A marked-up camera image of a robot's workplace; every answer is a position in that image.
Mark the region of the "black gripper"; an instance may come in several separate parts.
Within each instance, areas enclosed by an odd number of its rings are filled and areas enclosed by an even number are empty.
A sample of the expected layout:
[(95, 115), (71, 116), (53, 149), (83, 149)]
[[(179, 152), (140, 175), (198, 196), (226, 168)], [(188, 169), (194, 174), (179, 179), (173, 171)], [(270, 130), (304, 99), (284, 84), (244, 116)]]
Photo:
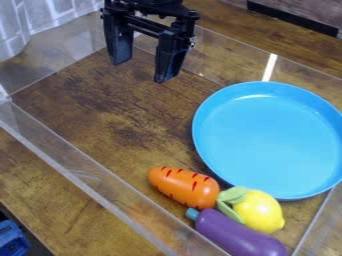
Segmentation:
[[(104, 0), (100, 9), (107, 52), (113, 65), (132, 57), (133, 29), (159, 37), (155, 55), (156, 83), (164, 83), (180, 72), (194, 37), (199, 14), (183, 5), (183, 0)], [(147, 19), (175, 19), (169, 27)]]

